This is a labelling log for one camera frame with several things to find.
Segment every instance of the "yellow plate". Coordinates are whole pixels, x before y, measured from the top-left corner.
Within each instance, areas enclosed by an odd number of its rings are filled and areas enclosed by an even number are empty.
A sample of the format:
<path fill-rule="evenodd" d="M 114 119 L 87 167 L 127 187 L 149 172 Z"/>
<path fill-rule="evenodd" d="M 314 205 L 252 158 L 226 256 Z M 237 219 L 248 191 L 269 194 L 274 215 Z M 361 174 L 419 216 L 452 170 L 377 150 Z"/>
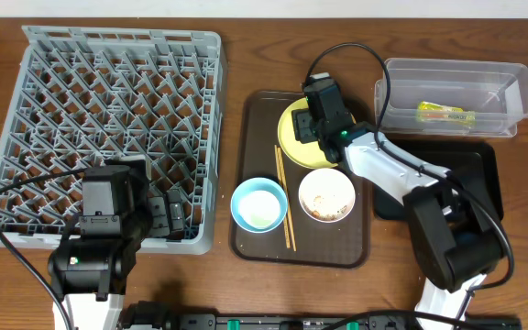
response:
<path fill-rule="evenodd" d="M 294 138 L 292 127 L 292 111 L 307 109 L 307 101 L 302 98 L 289 105 L 282 113 L 279 120 L 278 137 L 282 151 L 289 159 L 307 169 L 332 168 L 337 164 L 325 159 L 325 154 L 319 149 L 317 142 L 301 143 Z"/>

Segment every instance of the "wooden surface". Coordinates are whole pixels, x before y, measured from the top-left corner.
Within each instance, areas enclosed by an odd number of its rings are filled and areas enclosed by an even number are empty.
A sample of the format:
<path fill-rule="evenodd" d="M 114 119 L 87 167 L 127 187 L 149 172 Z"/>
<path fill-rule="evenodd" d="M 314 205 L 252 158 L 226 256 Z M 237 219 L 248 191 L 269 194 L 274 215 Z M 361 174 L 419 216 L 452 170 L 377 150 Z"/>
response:
<path fill-rule="evenodd" d="M 225 19 L 0 19 L 0 131 L 27 46 L 21 25 L 212 30 L 229 60 L 227 109 L 220 156 L 215 241 L 203 256 L 138 255 L 126 304 L 138 300 L 216 309 L 220 313 L 352 314 L 371 308 L 411 309 L 423 276 L 405 224 L 374 220 L 368 262 L 356 270 L 317 269 L 243 261 L 228 246 L 229 199 L 237 177 L 239 123 L 246 99 L 258 90 L 298 91 L 310 61 L 343 41 L 364 41 L 383 58 L 441 58 L 520 62 L 528 66 L 528 21 L 518 20 L 225 20 Z M 371 102 L 379 65 L 357 50 L 324 60 L 319 70 Z M 480 292 L 473 314 L 518 314 L 528 329 L 528 120 L 510 139 L 491 139 L 504 202 L 503 224 L 516 273 L 499 289 Z M 24 250 L 46 273 L 49 251 Z M 501 263 L 490 278 L 505 271 Z M 36 281 L 0 248 L 0 329 L 51 329 L 51 301 Z"/>

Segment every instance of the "white bowl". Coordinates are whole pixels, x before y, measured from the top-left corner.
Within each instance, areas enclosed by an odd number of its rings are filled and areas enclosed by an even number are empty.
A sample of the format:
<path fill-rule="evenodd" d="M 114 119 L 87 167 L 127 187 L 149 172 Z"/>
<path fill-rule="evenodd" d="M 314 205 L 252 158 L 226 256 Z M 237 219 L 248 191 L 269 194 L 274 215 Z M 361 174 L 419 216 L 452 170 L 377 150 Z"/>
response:
<path fill-rule="evenodd" d="M 312 219 L 334 223 L 354 208 L 356 191 L 352 181 L 339 170 L 320 169 L 307 174 L 299 186 L 299 203 Z"/>

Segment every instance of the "chopstick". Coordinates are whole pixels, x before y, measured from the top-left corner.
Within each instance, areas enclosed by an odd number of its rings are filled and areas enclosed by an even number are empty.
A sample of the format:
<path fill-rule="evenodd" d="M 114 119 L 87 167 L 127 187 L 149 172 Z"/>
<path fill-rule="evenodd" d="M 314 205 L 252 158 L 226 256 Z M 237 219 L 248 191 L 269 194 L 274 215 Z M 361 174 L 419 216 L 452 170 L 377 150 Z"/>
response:
<path fill-rule="evenodd" d="M 282 188 L 284 189 L 284 193 L 286 193 L 287 204 L 289 206 L 286 214 L 287 214 L 287 217 L 289 218 L 289 229 L 291 230 L 292 250 L 296 252 L 297 244 L 294 241 L 294 229 L 292 227 L 291 199 L 289 198 L 289 189 L 286 183 L 286 174 L 284 173 L 284 161 L 282 160 L 282 149 L 280 147 L 276 147 L 276 154 L 277 154 L 277 160 L 280 164 L 279 166 L 280 176 L 282 177 L 282 179 L 279 179 L 282 182 L 280 186 L 282 186 Z"/>
<path fill-rule="evenodd" d="M 274 145 L 274 159 L 276 160 L 276 175 L 279 177 L 279 184 L 282 189 L 284 189 L 282 184 L 282 174 L 281 174 L 281 164 L 279 162 L 279 153 L 278 146 Z M 286 241 L 286 248 L 291 248 L 291 238 L 289 235 L 289 225 L 286 220 L 286 215 L 284 216 L 284 240 Z"/>

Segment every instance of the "brown tray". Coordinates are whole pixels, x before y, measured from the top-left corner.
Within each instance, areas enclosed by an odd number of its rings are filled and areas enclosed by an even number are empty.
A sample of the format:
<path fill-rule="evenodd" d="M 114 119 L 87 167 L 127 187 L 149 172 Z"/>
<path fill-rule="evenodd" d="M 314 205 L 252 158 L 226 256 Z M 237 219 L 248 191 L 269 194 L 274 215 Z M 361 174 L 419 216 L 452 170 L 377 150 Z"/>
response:
<path fill-rule="evenodd" d="M 281 114 L 299 93 L 258 92 L 246 103 L 239 150 L 238 182 L 255 177 L 278 181 L 274 145 L 279 145 L 277 125 Z M 232 219 L 231 249 L 242 259 L 299 265 L 353 269 L 369 255 L 371 185 L 348 175 L 356 190 L 356 203 L 343 220 L 324 224 L 310 218 L 299 204 L 301 180 L 311 170 L 292 162 L 286 155 L 286 172 L 297 251 L 286 248 L 283 225 L 265 234 L 253 234 L 238 227 Z"/>

